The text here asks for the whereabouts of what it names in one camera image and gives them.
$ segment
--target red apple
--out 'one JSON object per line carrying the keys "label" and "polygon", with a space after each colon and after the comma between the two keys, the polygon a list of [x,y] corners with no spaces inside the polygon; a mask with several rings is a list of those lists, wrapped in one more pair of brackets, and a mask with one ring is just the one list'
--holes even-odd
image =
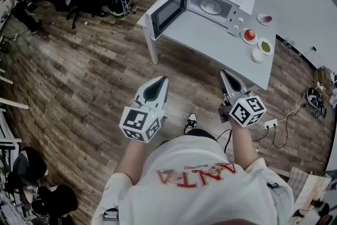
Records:
{"label": "red apple", "polygon": [[247,41],[252,41],[253,39],[255,39],[255,31],[252,29],[246,30],[244,33],[244,37]]}

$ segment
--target backpack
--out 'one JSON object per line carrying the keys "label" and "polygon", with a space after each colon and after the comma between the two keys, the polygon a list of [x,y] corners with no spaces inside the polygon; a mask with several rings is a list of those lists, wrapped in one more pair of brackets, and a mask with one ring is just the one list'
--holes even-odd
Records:
{"label": "backpack", "polygon": [[106,0],[107,7],[112,16],[123,18],[131,10],[131,0]]}

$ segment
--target green food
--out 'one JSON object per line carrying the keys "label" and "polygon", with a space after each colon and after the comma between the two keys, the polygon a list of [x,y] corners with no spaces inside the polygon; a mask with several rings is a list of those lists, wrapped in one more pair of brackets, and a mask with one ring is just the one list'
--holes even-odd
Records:
{"label": "green food", "polygon": [[261,47],[262,47],[262,50],[265,51],[266,53],[270,52],[270,46],[267,42],[262,42]]}

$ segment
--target open microwave door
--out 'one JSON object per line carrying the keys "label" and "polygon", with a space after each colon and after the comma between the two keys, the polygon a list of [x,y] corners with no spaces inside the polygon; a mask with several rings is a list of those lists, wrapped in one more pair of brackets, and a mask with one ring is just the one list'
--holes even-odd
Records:
{"label": "open microwave door", "polygon": [[146,28],[156,40],[187,9],[187,0],[158,0],[145,14]]}

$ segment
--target microwave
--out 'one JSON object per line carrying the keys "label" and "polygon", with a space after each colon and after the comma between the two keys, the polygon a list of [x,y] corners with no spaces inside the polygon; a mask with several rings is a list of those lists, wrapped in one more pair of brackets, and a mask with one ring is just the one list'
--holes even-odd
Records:
{"label": "microwave", "polygon": [[191,11],[238,36],[253,13],[255,0],[159,0],[145,14],[146,28],[156,40],[186,11]]}

